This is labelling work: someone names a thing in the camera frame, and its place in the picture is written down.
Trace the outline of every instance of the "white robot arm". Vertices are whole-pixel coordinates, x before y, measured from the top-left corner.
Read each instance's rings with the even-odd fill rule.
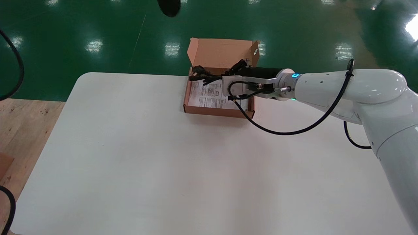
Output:
[[[357,69],[351,73],[353,76],[331,115],[363,125],[402,211],[418,235],[418,94],[408,88],[404,76],[396,71]],[[296,99],[325,112],[336,99],[345,77],[346,71],[297,74],[291,69],[282,69],[271,79],[225,76],[223,93],[248,96],[257,89],[269,90],[256,95],[281,101]]]

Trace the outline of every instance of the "black cable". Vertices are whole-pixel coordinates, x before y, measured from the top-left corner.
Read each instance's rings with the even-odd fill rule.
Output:
[[[7,44],[9,44],[9,46],[12,49],[13,53],[15,54],[16,59],[18,60],[18,64],[19,64],[19,80],[18,80],[17,84],[15,85],[15,87],[10,92],[6,93],[5,95],[0,96],[0,101],[2,101],[2,100],[5,100],[5,99],[11,97],[14,93],[16,93],[16,91],[22,85],[23,76],[25,74],[25,68],[23,67],[22,58],[20,57],[20,54],[19,54],[18,50],[15,48],[15,45],[13,45],[12,41],[9,39],[9,37],[7,37],[7,35],[1,29],[0,29],[0,34],[1,34],[1,36],[3,36],[4,40],[6,40]]]
[[[350,81],[350,78],[352,77],[352,76],[354,76],[353,75],[353,66],[354,66],[354,59],[351,59],[350,60],[350,63],[349,63],[349,68],[348,68],[348,71],[347,71],[347,73],[346,73],[346,76],[345,76],[345,80],[344,80],[344,83],[343,83],[343,85],[342,85],[342,87],[341,87],[341,90],[339,91],[339,93],[338,93],[338,95],[337,95],[337,97],[335,98],[335,100],[334,100],[334,102],[332,103],[332,105],[329,107],[329,109],[325,112],[325,114],[318,120],[318,121],[316,121],[314,124],[312,124],[312,125],[310,125],[310,126],[308,126],[308,127],[306,127],[306,128],[304,128],[304,129],[301,129],[301,130],[297,130],[297,131],[291,131],[291,132],[278,132],[278,131],[273,131],[273,130],[269,130],[269,129],[266,129],[266,128],[264,128],[264,127],[262,127],[262,126],[260,126],[259,124],[257,124],[256,122],[254,122],[246,113],[245,113],[245,111],[242,109],[242,107],[237,103],[237,101],[235,101],[234,100],[234,103],[235,103],[235,105],[238,107],[238,109],[242,112],[242,114],[245,116],[245,118],[250,122],[250,123],[252,123],[253,125],[255,125],[256,127],[258,127],[258,128],[260,128],[261,130],[263,130],[263,131],[265,131],[265,132],[268,132],[268,133],[270,133],[270,134],[274,134],[274,135],[297,135],[297,134],[301,134],[301,133],[304,133],[304,132],[306,132],[306,131],[308,131],[308,130],[312,130],[314,127],[316,127],[317,125],[319,125],[321,122],[323,122],[324,120],[325,120],[325,118],[327,118],[330,114],[331,114],[331,112],[334,110],[334,108],[337,106],[337,104],[338,104],[338,102],[341,100],[341,98],[342,98],[342,95],[344,94],[344,91],[345,91],[345,89],[347,88],[347,85],[348,85],[348,82]],[[239,81],[235,81],[235,82],[232,82],[229,86],[228,86],[228,93],[229,93],[229,95],[230,96],[233,96],[232,95],[232,93],[231,93],[231,86],[233,85],[233,84],[235,84],[235,83],[244,83],[244,82],[239,82]]]
[[[13,196],[12,192],[8,190],[7,188],[0,185],[0,191],[4,192],[10,201],[10,212],[9,212],[9,218],[7,219],[6,225],[3,228],[3,231],[1,232],[1,235],[7,235],[7,233],[10,230],[10,226],[12,226],[13,218],[15,217],[16,212],[16,200]]]
[[[348,133],[348,128],[347,128],[347,122],[346,121],[344,121],[344,132],[345,132],[345,136],[347,137],[348,141],[350,141],[350,143],[352,143],[357,148],[361,148],[361,149],[372,149],[371,146],[358,145],[358,144],[356,144],[354,142],[354,140],[351,139],[350,134]]]

